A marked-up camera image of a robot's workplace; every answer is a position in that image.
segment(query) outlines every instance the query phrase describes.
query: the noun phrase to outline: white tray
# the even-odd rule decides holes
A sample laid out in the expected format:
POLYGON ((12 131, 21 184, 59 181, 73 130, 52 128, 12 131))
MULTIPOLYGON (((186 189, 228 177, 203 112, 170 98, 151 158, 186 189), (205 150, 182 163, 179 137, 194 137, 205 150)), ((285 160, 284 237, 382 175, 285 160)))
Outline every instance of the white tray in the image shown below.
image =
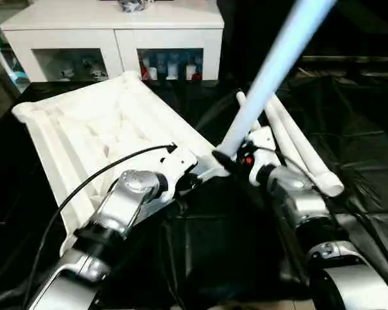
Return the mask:
MULTIPOLYGON (((136 72, 38 102, 15 106, 26 124, 58 205, 107 164, 146 147, 175 143, 194 153, 197 173, 219 170, 214 146, 150 91, 136 72)), ((110 184, 126 169, 156 169, 165 150, 137 156, 96 178, 62 211, 67 238, 93 214, 110 184)))

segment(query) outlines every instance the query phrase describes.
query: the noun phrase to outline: black plastic sheet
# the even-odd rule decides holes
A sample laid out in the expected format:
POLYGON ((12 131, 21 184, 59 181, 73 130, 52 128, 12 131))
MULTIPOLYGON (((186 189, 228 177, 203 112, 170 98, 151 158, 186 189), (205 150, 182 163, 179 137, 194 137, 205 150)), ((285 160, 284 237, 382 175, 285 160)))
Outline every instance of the black plastic sheet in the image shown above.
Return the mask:
MULTIPOLYGON (((33 83, 19 102, 85 85, 33 83)), ((239 108, 230 82, 149 86, 214 144, 239 108)), ((347 214, 348 207, 365 214, 388 250, 388 81, 290 80, 277 95, 343 180, 345 193, 330 200, 330 208, 388 281, 387 259, 347 214)), ((27 276, 55 209, 28 133, 8 113, 0 122, 0 292, 27 276)), ((57 259, 63 233, 58 223, 42 271, 57 259)), ((285 244, 285 232, 258 192, 236 178, 217 178, 135 229, 127 248, 118 251, 124 263, 101 297, 107 307, 166 308, 177 301, 191 309, 225 300, 307 298, 305 272, 292 259, 298 253, 285 244)))

